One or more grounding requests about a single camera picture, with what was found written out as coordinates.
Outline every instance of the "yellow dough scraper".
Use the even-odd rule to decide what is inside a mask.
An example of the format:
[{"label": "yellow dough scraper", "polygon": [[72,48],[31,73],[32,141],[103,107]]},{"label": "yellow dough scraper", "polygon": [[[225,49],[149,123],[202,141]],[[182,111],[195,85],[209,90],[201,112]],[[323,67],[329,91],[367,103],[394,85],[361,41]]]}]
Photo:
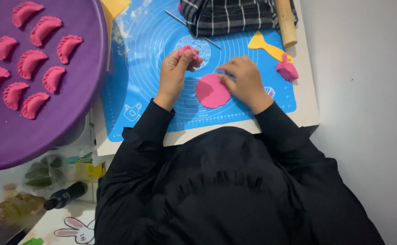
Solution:
[{"label": "yellow dough scraper", "polygon": [[286,54],[288,56],[289,63],[292,64],[292,62],[294,61],[294,59],[289,54],[285,53],[283,50],[266,43],[260,31],[255,32],[255,34],[252,37],[252,40],[249,42],[249,45],[247,47],[250,49],[262,48],[263,50],[267,51],[267,53],[271,55],[274,59],[277,59],[280,62],[283,62],[283,58],[282,58],[283,54]]}]

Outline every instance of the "white floor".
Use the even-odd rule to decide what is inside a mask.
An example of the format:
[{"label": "white floor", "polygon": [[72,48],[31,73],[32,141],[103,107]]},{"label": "white floor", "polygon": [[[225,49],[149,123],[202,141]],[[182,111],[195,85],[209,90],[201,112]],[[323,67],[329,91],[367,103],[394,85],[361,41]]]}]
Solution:
[{"label": "white floor", "polygon": [[321,122],[311,139],[397,245],[397,0],[301,5]]}]

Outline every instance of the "purple tray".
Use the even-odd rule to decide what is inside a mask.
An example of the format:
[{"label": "purple tray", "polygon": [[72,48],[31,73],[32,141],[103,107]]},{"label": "purple tray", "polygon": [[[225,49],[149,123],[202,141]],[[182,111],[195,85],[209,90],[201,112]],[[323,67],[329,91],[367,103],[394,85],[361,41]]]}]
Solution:
[{"label": "purple tray", "polygon": [[[11,73],[11,77],[0,85],[0,170],[23,164],[51,149],[55,140],[88,112],[107,65],[107,28],[99,0],[32,1],[42,4],[45,9],[19,29],[11,22],[12,9],[26,1],[0,0],[0,37],[10,36],[20,43],[8,61],[0,61],[0,66]],[[29,33],[43,16],[58,17],[64,26],[47,37],[49,40],[44,47],[38,48],[30,42]],[[82,37],[83,43],[70,63],[63,65],[56,47],[62,37],[70,34]],[[31,81],[22,79],[17,73],[18,59],[29,49],[41,50],[49,57],[38,66]],[[65,67],[67,72],[59,92],[52,95],[43,87],[42,77],[47,69],[56,65]],[[7,108],[3,102],[3,90],[16,81],[30,85],[24,98],[37,92],[50,95],[35,120],[24,118],[20,111]]]}]

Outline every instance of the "metal skewer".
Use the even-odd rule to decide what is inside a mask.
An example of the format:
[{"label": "metal skewer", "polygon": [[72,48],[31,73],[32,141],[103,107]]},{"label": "metal skewer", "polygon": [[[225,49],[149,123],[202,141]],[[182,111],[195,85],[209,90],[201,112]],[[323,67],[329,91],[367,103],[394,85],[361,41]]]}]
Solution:
[{"label": "metal skewer", "polygon": [[[175,20],[177,20],[177,21],[179,21],[180,23],[182,23],[182,25],[187,26],[186,23],[185,23],[183,20],[177,18],[174,14],[170,13],[168,10],[165,10],[165,12],[166,12],[167,14],[169,14],[169,16],[173,17]],[[200,37],[200,38],[205,39],[206,41],[210,42],[210,43],[211,43],[212,45],[214,45],[215,47],[221,49],[220,46],[218,46],[216,43],[214,43],[213,41],[211,41],[209,38],[207,38],[207,37]]]}]

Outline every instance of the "black bottle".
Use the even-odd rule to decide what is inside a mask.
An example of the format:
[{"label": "black bottle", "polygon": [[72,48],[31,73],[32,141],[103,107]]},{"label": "black bottle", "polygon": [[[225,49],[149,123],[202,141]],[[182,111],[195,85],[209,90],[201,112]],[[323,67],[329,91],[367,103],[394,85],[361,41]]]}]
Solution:
[{"label": "black bottle", "polygon": [[67,189],[59,190],[53,193],[50,196],[50,199],[47,199],[44,202],[44,209],[52,210],[54,208],[63,208],[67,204],[69,204],[72,200],[76,198],[80,198],[83,196],[88,190],[88,185],[84,182],[76,182],[72,184]]}]

